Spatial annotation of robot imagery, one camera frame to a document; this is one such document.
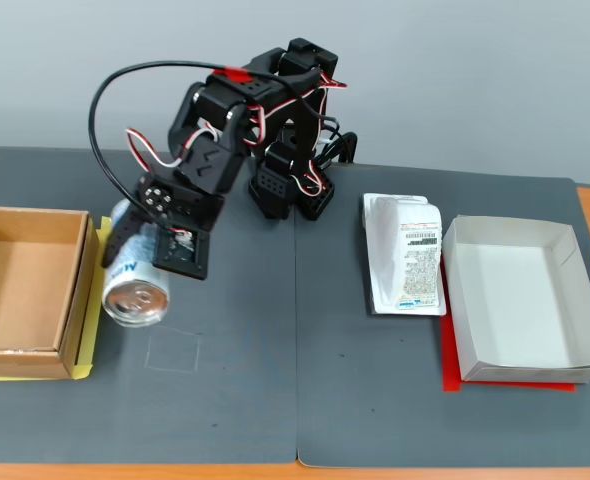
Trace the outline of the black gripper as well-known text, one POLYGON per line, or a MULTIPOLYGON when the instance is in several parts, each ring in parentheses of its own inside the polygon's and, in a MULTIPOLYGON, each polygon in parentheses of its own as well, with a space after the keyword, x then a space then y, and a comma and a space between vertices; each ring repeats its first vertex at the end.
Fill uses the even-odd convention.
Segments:
MULTIPOLYGON (((134 189, 134 197, 160 226, 167 229, 211 231, 224 206, 221 195, 204 193, 173 174, 144 173, 134 189)), ((120 200, 112 209, 101 266, 108 268, 120 250, 145 223, 140 209, 129 200, 120 200)))

